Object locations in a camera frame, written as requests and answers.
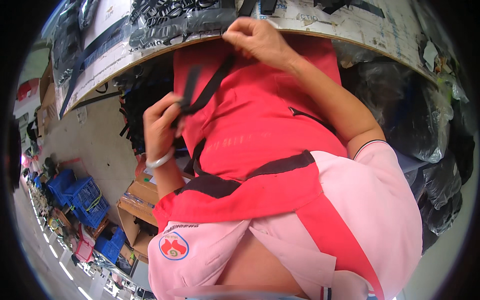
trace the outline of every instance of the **pink polo shirt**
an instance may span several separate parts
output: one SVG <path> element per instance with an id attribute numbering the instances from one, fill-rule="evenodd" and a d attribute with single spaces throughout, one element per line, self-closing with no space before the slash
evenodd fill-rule
<path id="1" fill-rule="evenodd" d="M 385 299 L 392 299 L 410 278 L 422 247 L 420 212 L 393 149 L 372 141 L 353 160 L 323 151 L 311 155 L 326 197 L 368 258 Z M 155 296 L 173 300 L 170 289 L 214 285 L 246 230 L 310 299 L 323 299 L 322 287 L 332 286 L 336 257 L 319 251 L 295 213 L 203 224 L 170 221 L 148 247 Z"/>

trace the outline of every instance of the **concrete floor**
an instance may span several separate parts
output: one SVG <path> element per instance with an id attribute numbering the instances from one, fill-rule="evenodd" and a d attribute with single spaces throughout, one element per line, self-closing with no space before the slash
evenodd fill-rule
<path id="1" fill-rule="evenodd" d="M 110 86 L 108 92 L 114 92 L 115 87 Z M 116 203 L 135 179 L 137 167 L 132 144 L 119 135 L 125 126 L 119 108 L 117 96 L 86 106 L 87 120 L 83 125 L 75 111 L 53 121 L 48 125 L 39 158 L 40 162 L 50 155 L 56 162 L 81 158 L 86 172 L 110 204 L 109 219 L 116 224 L 120 223 Z M 77 177 L 86 176 L 81 164 L 72 164 L 71 168 Z"/>
<path id="2" fill-rule="evenodd" d="M 68 299 L 68 300 L 85 300 L 85 297 L 80 293 L 78 287 L 81 287 L 94 300 L 111 300 L 112 295 L 106 292 L 102 287 L 104 282 L 99 282 L 98 273 L 94 276 L 88 276 L 81 268 L 75 266 L 70 259 L 72 253 L 66 251 L 63 255 L 63 248 L 56 240 L 56 235 L 48 228 L 41 230 L 41 226 L 35 217 L 35 213 L 28 196 L 28 189 L 21 179 L 21 186 L 13 194 L 15 203 L 16 219 L 18 222 L 18 239 L 23 247 L 24 255 L 30 263 L 32 271 L 36 274 L 37 280 L 41 283 L 44 291 L 53 300 Z M 52 246 L 58 258 L 53 255 L 49 248 Z M 70 280 L 59 261 L 62 261 L 67 271 L 72 275 L 73 280 Z M 100 292 L 92 293 L 92 290 L 98 285 L 101 285 Z"/>

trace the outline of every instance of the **striped sleeve trim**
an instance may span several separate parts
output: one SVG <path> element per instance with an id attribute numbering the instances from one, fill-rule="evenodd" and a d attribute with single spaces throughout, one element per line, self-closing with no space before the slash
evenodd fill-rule
<path id="1" fill-rule="evenodd" d="M 355 157 L 353 158 L 353 160 L 357 159 L 358 155 L 360 154 L 360 152 L 368 145 L 371 145 L 371 144 L 374 144 L 374 143 L 384 143 L 384 144 L 387 144 L 388 143 L 384 140 L 372 140 L 372 141 L 369 141 L 369 142 L 366 142 L 362 147 L 360 147 L 360 149 L 357 151 L 357 154 L 355 154 Z"/>
<path id="2" fill-rule="evenodd" d="M 332 300 L 332 289 L 322 287 L 320 290 L 320 300 Z"/>

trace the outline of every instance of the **blue plastic crate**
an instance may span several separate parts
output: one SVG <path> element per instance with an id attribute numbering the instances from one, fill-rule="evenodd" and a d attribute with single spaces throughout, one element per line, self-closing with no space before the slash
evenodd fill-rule
<path id="1" fill-rule="evenodd" d="M 117 257 L 120 255 L 120 249 L 115 247 L 109 240 L 102 236 L 96 239 L 94 248 L 102 253 L 112 263 L 117 262 Z"/>
<path id="2" fill-rule="evenodd" d="M 53 197 L 60 205 L 71 205 L 67 202 L 67 197 L 62 194 L 67 188 L 76 182 L 75 174 L 71 169 L 65 169 L 58 174 L 54 179 L 47 182 L 47 186 L 53 194 Z"/>
<path id="3" fill-rule="evenodd" d="M 125 232 L 123 232 L 120 227 L 117 227 L 117 230 L 115 231 L 115 234 L 110 242 L 118 249 L 121 249 L 126 239 L 127 236 L 125 235 Z"/>
<path id="4" fill-rule="evenodd" d="M 92 228 L 98 227 L 110 208 L 92 177 L 77 180 L 62 195 L 74 206 L 78 220 Z"/>

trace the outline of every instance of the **red apron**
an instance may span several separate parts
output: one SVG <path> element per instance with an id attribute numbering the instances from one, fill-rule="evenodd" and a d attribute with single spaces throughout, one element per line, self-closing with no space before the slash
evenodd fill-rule
<path id="1" fill-rule="evenodd" d="M 340 84 L 330 40 L 291 36 L 287 41 Z M 190 66 L 202 64 L 194 101 L 231 52 L 221 40 L 177 50 L 174 92 L 182 95 Z M 364 277 L 381 300 L 378 278 L 323 194 L 309 152 L 346 157 L 346 149 L 326 127 L 313 118 L 294 116 L 290 107 L 321 119 L 315 103 L 291 76 L 237 58 L 210 102 L 186 117 L 183 137 L 192 157 L 195 146 L 205 139 L 197 161 L 200 176 L 155 205 L 159 230 L 163 231 L 168 221 L 212 223 L 295 211 L 319 250 L 337 257 L 336 270 Z"/>

